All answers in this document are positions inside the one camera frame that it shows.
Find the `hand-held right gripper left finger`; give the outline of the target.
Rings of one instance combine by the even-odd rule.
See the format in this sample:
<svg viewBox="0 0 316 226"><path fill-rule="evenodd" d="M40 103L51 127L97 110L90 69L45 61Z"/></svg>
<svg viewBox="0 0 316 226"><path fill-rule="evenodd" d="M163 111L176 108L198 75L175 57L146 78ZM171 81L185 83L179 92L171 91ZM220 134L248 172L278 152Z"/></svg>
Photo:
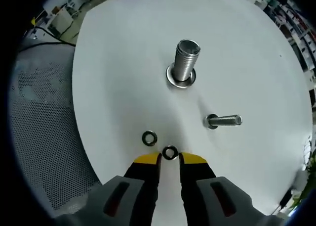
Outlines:
<svg viewBox="0 0 316 226"><path fill-rule="evenodd" d="M124 176L102 185L100 226L150 226L158 199L162 154L137 157Z"/></svg>

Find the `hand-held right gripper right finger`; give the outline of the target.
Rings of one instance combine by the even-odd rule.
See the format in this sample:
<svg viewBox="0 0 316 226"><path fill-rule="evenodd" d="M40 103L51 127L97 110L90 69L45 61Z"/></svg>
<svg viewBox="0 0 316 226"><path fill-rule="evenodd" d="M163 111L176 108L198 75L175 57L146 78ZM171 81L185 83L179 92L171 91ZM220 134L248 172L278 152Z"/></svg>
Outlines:
<svg viewBox="0 0 316 226"><path fill-rule="evenodd" d="M181 152L181 198L189 226L254 226L252 200L225 177L217 177L207 161Z"/></svg>

